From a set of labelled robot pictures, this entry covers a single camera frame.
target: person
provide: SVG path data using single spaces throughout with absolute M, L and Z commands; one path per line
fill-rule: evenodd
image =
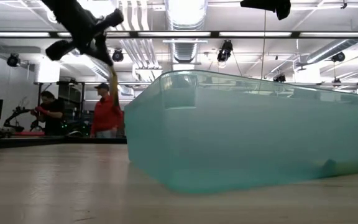
M 112 75 L 112 78 L 110 78 L 111 88 L 106 83 L 101 83 L 95 87 L 101 99 L 94 107 L 91 138 L 117 138 L 117 131 L 123 120 L 117 84 L 116 75 Z
M 45 123 L 44 132 L 46 136 L 61 136 L 64 135 L 62 122 L 63 114 L 65 110 L 65 104 L 62 100 L 58 100 L 49 91 L 41 92 L 42 104 L 35 108 L 36 113 L 32 112 L 33 115 L 37 116 L 37 119 Z

